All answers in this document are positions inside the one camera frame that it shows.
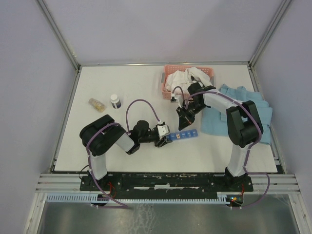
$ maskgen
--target wire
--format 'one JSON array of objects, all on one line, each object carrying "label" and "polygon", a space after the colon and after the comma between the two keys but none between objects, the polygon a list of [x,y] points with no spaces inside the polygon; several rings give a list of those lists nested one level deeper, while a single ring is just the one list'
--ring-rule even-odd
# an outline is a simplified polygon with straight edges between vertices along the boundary
[{"label": "wire", "polygon": [[132,104],[135,103],[135,102],[137,102],[137,101],[144,101],[144,102],[146,102],[146,103],[151,107],[152,111],[154,112],[154,115],[155,115],[157,121],[160,122],[160,119],[158,118],[155,109],[152,107],[152,105],[151,105],[147,100],[144,100],[144,99],[137,99],[137,100],[134,100],[133,102],[131,102],[131,103],[129,104],[129,106],[128,106],[128,108],[127,108],[127,111],[126,111],[126,124],[127,124],[127,133],[128,133],[128,134],[129,134],[129,132],[130,132],[129,123],[128,123],[128,111],[129,111],[129,109],[130,109],[130,106],[132,106]]},{"label": "wire", "polygon": [[173,90],[172,90],[172,93],[175,92],[176,89],[180,89],[181,90],[181,93],[182,93],[182,97],[183,97],[183,103],[184,103],[184,92],[183,92],[183,89],[181,88],[181,86],[176,86]]},{"label": "wire", "polygon": [[89,164],[85,165],[84,168],[82,168],[81,171],[78,173],[79,179],[82,179],[82,178],[80,177],[80,174],[81,174],[81,172],[82,172],[86,167],[88,167],[88,166],[89,166]]},{"label": "wire", "polygon": [[96,208],[105,208],[105,209],[111,209],[111,208],[119,208],[119,209],[125,209],[125,208],[128,208],[128,206],[126,204],[123,204],[117,200],[115,200],[114,198],[110,197],[107,193],[105,193],[105,191],[99,186],[98,182],[97,182],[97,179],[96,177],[94,176],[94,173],[93,173],[93,170],[92,170],[92,165],[91,165],[91,153],[90,153],[90,150],[89,150],[89,147],[90,147],[90,144],[92,143],[92,141],[100,134],[102,133],[102,131],[104,131],[106,128],[109,128],[111,126],[120,126],[119,123],[110,123],[110,124],[107,124],[105,125],[104,127],[102,127],[100,130],[97,131],[97,133],[95,133],[93,135],[93,137],[91,137],[91,139],[88,141],[87,145],[86,145],[86,150],[87,150],[87,154],[88,154],[88,163],[89,163],[89,172],[90,172],[90,175],[92,176],[92,179],[95,183],[95,185],[97,186],[97,188],[109,199],[109,200],[112,200],[113,202],[117,203],[118,205],[120,206],[96,206],[96,205],[93,205],[91,204],[93,207],[96,207]]},{"label": "wire", "polygon": [[261,137],[262,137],[262,133],[261,133],[261,130],[260,130],[260,127],[258,126],[257,122],[255,121],[255,119],[252,117],[252,115],[246,110],[246,108],[240,104],[239,102],[237,102],[235,99],[229,97],[229,96],[226,96],[225,94],[223,93],[220,93],[219,91],[217,92],[213,92],[213,91],[202,91],[202,92],[198,92],[198,93],[194,93],[192,95],[189,96],[189,98],[186,100],[186,104],[185,104],[185,109],[188,108],[188,104],[189,104],[189,100],[195,96],[195,95],[199,95],[199,94],[215,94],[215,95],[219,95],[229,101],[231,101],[232,103],[236,104],[237,106],[239,106],[245,113],[246,115],[248,116],[248,118],[253,122],[253,124],[255,125],[257,131],[258,131],[258,139],[249,145],[249,147],[247,148],[247,153],[246,153],[246,158],[245,158],[245,161],[244,161],[244,165],[243,165],[243,169],[245,171],[245,173],[249,174],[249,175],[266,175],[266,177],[268,178],[268,186],[266,188],[266,190],[264,191],[263,195],[261,196],[261,198],[259,198],[257,201],[251,203],[251,204],[248,204],[246,206],[243,206],[243,207],[233,207],[234,209],[242,209],[242,208],[247,208],[247,207],[251,207],[253,205],[256,205],[257,203],[259,203],[261,200],[264,199],[264,197],[266,196],[266,194],[268,193],[269,191],[269,187],[270,187],[270,183],[271,183],[271,180],[270,180],[270,176],[268,173],[266,172],[249,172],[247,171],[246,169],[246,166],[247,166],[247,162],[248,162],[248,159],[249,159],[249,155],[250,155],[250,149],[256,145],[257,143],[260,142],[261,140]]}]

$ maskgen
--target white bottle cap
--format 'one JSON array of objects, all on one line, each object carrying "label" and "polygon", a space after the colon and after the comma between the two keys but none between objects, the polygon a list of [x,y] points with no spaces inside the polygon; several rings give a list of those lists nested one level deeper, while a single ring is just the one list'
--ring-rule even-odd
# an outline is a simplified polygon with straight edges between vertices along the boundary
[{"label": "white bottle cap", "polygon": [[111,102],[118,102],[119,98],[116,94],[111,95]]}]

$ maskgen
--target teal fabric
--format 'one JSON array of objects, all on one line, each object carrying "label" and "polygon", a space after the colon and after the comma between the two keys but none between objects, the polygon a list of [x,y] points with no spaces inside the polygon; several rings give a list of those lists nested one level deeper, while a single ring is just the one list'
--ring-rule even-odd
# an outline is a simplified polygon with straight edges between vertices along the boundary
[{"label": "teal fabric", "polygon": [[[260,142],[270,144],[270,124],[273,109],[269,107],[268,102],[263,100],[261,93],[247,91],[243,86],[233,89],[226,84],[221,87],[220,92],[240,101],[251,100],[255,103],[263,126],[263,135]],[[201,132],[217,136],[228,136],[226,115],[221,114],[214,108],[205,108],[201,120]]]}]

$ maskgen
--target white cloth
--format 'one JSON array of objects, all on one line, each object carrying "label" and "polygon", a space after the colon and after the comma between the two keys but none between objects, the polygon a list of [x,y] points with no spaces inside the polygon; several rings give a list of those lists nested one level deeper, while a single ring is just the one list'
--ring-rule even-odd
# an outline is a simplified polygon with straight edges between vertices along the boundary
[{"label": "white cloth", "polygon": [[[187,88],[192,83],[195,83],[197,81],[200,81],[205,86],[212,85],[210,82],[210,77],[206,73],[202,72],[196,67],[191,67],[186,69],[185,72],[176,71],[168,75],[165,88],[171,91],[175,87],[180,86],[185,94],[189,94]],[[181,94],[181,91],[179,89],[176,89],[175,93]]]}]

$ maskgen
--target white wall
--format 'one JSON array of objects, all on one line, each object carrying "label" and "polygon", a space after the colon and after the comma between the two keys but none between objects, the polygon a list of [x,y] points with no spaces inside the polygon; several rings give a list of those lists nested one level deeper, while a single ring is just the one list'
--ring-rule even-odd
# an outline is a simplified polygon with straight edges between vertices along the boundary
[{"label": "white wall", "polygon": [[281,0],[46,0],[81,64],[249,61]]},{"label": "white wall", "polygon": [[0,8],[0,228],[23,231],[52,159],[75,71],[34,0]]},{"label": "white wall", "polygon": [[312,217],[312,1],[293,2],[256,67],[287,169]]}]

